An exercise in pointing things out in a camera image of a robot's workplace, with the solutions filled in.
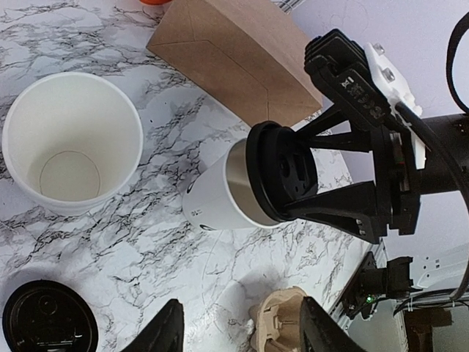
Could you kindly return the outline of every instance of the cardboard box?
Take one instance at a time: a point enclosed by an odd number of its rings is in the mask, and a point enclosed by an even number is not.
[[[308,42],[270,0],[174,0],[147,47],[249,125],[293,125],[321,108]]]

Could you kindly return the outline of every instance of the marble vein pattern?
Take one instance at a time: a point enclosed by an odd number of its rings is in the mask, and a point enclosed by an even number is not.
[[[185,351],[249,351],[248,308],[301,286],[330,309],[367,245],[323,225],[204,232],[181,210],[188,184],[248,126],[145,50],[164,7],[138,0],[2,0],[0,124],[15,97],[62,71],[94,73],[139,110],[144,153],[102,208],[57,216],[26,198],[0,158],[0,307],[15,288],[52,279],[76,290],[120,351],[170,298],[185,307]],[[314,151],[320,191],[350,183],[342,156]],[[7,351],[3,334],[0,350]]]

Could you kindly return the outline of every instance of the orange object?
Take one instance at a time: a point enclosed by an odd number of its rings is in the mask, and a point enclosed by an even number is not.
[[[170,1],[171,0],[140,0],[140,2],[143,2],[146,5],[162,5]]]

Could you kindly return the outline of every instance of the black plastic cup lid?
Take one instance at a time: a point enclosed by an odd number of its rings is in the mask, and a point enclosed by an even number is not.
[[[3,332],[13,352],[94,352],[97,324],[88,304],[58,282],[19,287],[3,311]]]

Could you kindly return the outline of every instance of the tipped paper cup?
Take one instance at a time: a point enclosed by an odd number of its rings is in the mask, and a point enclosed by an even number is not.
[[[241,140],[189,186],[182,210],[193,226],[203,230],[250,227],[272,229],[280,224],[268,217],[256,201]]]
[[[143,133],[135,107],[113,84],[59,73],[18,96],[1,147],[8,171],[31,199],[61,215],[80,215],[129,181]]]

